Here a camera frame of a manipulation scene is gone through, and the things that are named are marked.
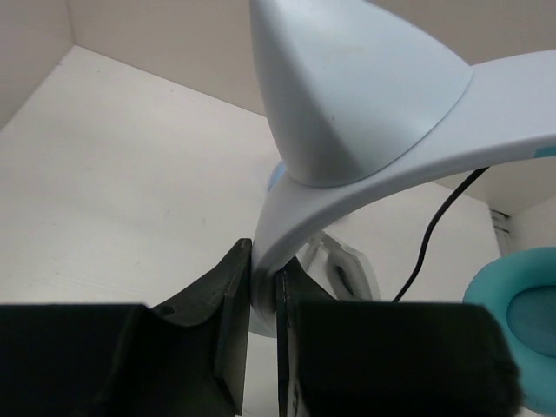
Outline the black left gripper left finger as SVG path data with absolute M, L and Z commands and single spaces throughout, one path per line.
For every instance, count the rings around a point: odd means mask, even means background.
M 236 416 L 252 242 L 155 307 L 4 304 L 4 416 Z

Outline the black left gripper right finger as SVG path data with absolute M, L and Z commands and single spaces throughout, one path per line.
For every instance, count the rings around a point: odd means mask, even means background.
M 514 416 L 519 370 L 482 306 L 339 301 L 298 261 L 275 277 L 282 416 Z

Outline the teal cat-ear headphones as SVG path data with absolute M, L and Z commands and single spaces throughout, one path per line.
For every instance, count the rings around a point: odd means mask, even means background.
M 255 70 L 285 174 L 255 230 L 251 330 L 273 337 L 274 274 L 316 232 L 450 175 L 555 153 L 555 54 L 469 65 L 367 1 L 253 1 Z

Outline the grey white headphones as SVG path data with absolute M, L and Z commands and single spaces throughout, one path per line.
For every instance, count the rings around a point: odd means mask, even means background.
M 323 272 L 335 297 L 342 301 L 378 301 L 380 288 L 373 267 L 360 251 L 322 230 L 298 253 L 308 272 L 320 252 L 326 254 Z

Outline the aluminium rail right side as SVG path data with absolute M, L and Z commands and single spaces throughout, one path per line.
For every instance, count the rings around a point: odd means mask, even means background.
M 493 231 L 498 243 L 501 256 L 507 256 L 513 252 L 511 216 L 499 210 L 489 209 Z

